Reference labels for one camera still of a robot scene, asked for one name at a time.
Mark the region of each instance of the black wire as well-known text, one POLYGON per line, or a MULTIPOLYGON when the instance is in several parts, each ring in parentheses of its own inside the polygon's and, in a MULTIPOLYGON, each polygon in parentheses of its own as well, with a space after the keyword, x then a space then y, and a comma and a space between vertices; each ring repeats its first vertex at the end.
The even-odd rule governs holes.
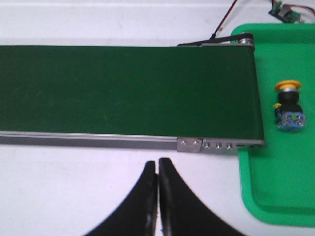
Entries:
POLYGON ((223 17, 223 19, 221 20, 220 24, 218 25, 218 27, 216 28, 215 32, 212 34, 210 39, 213 39, 217 36, 217 32, 218 30, 221 28, 222 24, 224 23, 224 21, 226 20, 227 16, 230 14, 231 10, 233 9, 235 3, 237 2, 237 0, 234 0, 234 2, 232 3, 232 5, 230 6, 229 10, 227 11, 227 13, 225 14, 225 16, 223 17))

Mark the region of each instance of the black plastic piece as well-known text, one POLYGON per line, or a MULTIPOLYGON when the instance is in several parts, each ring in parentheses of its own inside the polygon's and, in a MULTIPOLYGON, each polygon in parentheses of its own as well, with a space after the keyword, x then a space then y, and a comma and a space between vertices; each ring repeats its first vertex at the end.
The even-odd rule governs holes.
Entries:
POLYGON ((154 161, 149 161, 124 201, 86 236, 153 236, 157 208, 158 176, 154 161))
POLYGON ((159 201, 164 236, 243 236, 196 197, 169 158, 159 160, 159 201))
POLYGON ((295 104, 299 101, 299 92, 296 91, 279 92, 278 101, 279 103, 295 104))
POLYGON ((249 38, 251 40, 254 39, 253 34, 251 33, 241 33, 237 35, 222 37, 222 38, 210 38, 208 40, 198 41, 198 42, 192 42, 192 43, 181 43, 177 46, 201 46, 204 43, 224 43, 224 42, 231 42, 231 41, 239 41, 245 38, 249 38))

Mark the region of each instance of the green tray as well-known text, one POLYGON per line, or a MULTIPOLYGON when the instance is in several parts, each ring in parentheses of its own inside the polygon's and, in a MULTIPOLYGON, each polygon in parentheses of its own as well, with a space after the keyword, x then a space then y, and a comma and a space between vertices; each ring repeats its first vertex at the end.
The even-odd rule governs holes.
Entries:
POLYGON ((240 150, 247 209, 271 224, 315 227, 315 25, 246 24, 232 34, 254 34, 255 61, 267 147, 240 150), (274 125, 274 85, 302 83, 299 104, 308 116, 298 133, 274 125))

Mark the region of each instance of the white table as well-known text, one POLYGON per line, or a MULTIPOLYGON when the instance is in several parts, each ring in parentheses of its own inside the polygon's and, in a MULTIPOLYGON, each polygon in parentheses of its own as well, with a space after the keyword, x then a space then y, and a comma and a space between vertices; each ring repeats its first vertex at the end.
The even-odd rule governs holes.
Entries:
MULTIPOLYGON (((3 0, 0 44, 174 46, 209 38, 232 2, 3 0)), ((285 2, 315 7, 313 0, 285 2)), ((279 22, 270 9, 268 0, 239 0, 218 37, 243 23, 279 22)), ((314 228, 265 224, 247 211, 236 154, 0 145, 0 235, 83 235, 120 204, 145 162, 160 157, 170 157, 196 195, 244 234, 315 235, 314 228)), ((160 230, 158 219, 157 236, 160 230)))

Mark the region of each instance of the metal bracket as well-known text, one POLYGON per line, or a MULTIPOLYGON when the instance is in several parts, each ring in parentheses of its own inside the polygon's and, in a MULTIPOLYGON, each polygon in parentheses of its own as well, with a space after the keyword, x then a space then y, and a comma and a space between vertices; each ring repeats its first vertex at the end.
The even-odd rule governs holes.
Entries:
POLYGON ((197 138, 178 138, 177 151, 179 152, 200 152, 202 139, 197 138))

